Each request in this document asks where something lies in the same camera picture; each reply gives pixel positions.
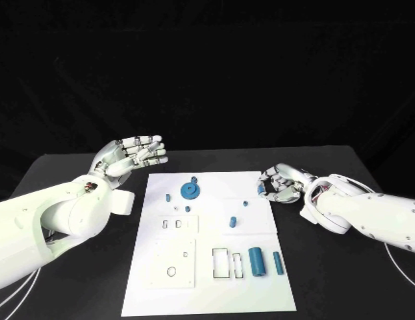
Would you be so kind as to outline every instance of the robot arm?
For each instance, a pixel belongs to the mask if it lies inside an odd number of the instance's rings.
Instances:
[[[269,177],[272,196],[264,188]],[[369,238],[415,252],[415,200],[375,193],[340,175],[317,178],[284,164],[265,171],[258,184],[259,195],[277,202],[297,201],[303,192],[301,216],[326,230],[344,234],[353,226]]]
[[[93,237],[111,213],[131,214],[134,194],[115,188],[132,170],[167,162],[160,141],[153,136],[109,142],[86,175],[0,202],[0,288]],[[54,232],[49,240],[41,226]]]

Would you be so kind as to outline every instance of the table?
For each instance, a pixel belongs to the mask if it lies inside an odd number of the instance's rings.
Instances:
[[[44,155],[15,188],[20,196],[86,174],[93,154]],[[121,319],[140,212],[150,173],[264,171],[284,162],[317,176],[337,173],[379,186],[347,146],[170,151],[168,162],[135,170],[121,189],[135,193],[129,216],[108,225],[80,246],[41,268],[31,294],[11,319]],[[415,288],[388,258],[383,244],[352,229],[346,235],[313,225],[298,212],[301,201],[272,203],[282,256],[297,312],[264,313],[262,319],[415,319]],[[415,254],[392,248],[415,276]],[[0,302],[21,281],[0,290]],[[21,294],[0,309],[4,319]],[[255,313],[170,316],[170,319],[256,319]]]

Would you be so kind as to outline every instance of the oval hole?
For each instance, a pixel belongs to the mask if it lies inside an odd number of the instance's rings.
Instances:
[[[176,268],[174,267],[167,268],[167,276],[170,276],[170,277],[176,276]]]

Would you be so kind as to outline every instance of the black backdrop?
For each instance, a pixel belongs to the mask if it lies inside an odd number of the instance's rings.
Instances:
[[[0,1],[0,199],[37,156],[154,134],[350,145],[415,197],[415,7],[246,2]]]

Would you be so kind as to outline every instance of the cable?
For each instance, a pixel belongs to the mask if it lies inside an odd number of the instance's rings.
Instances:
[[[395,267],[398,268],[398,271],[402,273],[402,276],[406,278],[406,280],[408,280],[408,281],[411,282],[411,284],[415,286],[414,281],[408,278],[406,274],[402,272],[402,270],[401,270],[401,268],[399,268],[399,266],[398,266],[398,264],[396,264],[396,262],[395,262],[395,259],[394,259],[392,254],[391,254],[391,250],[388,249],[388,244],[386,244],[386,243],[383,243],[383,244],[385,244],[385,250],[388,251],[388,256],[391,257],[391,260],[392,260],[392,262],[394,262],[394,264],[395,264]]]
[[[17,307],[14,308],[11,314],[8,314],[5,320],[8,320],[8,318],[10,318],[10,317],[13,316],[13,314],[15,313],[17,309],[20,308],[20,306],[21,306],[21,304],[23,304],[23,301],[24,301],[26,298],[27,298],[27,295],[30,294],[30,291],[31,291],[31,288],[33,288],[33,286],[34,286],[34,283],[36,283],[37,276],[39,276],[39,273],[40,273],[40,272],[41,272],[41,268],[37,269],[37,274],[36,274],[36,276],[34,276],[34,280],[33,280],[33,282],[31,282],[31,286],[30,286],[30,288],[28,288],[28,290],[27,290],[27,292],[26,292],[26,294],[24,294],[24,297],[23,297],[23,299],[21,299],[21,301],[20,301],[20,304],[18,304]]]
[[[11,300],[13,296],[18,293],[18,291],[23,289],[23,287],[26,286],[28,280],[33,278],[36,271],[31,272],[27,280],[24,280],[21,286],[17,288],[15,292],[5,298],[5,300],[0,303],[0,307],[8,302],[8,300]]]

